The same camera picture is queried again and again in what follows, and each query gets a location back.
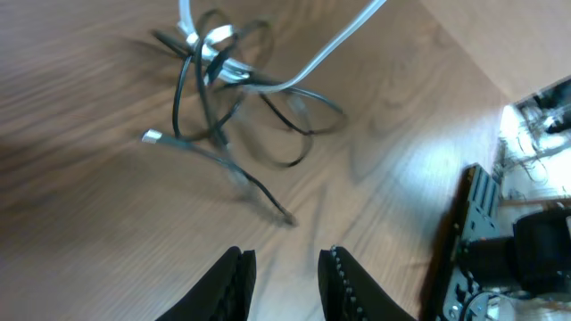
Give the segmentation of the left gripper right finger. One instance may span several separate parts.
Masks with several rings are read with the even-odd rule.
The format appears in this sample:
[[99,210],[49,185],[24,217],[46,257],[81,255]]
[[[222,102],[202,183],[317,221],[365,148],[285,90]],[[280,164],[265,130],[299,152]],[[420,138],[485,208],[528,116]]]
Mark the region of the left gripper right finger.
[[318,281],[326,321],[416,321],[342,246],[320,251]]

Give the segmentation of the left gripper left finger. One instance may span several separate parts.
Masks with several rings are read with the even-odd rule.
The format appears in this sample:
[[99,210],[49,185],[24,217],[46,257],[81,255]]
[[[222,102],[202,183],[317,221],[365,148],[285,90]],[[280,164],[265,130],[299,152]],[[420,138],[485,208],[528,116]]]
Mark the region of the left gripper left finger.
[[157,321],[246,321],[256,272],[255,251],[232,246]]

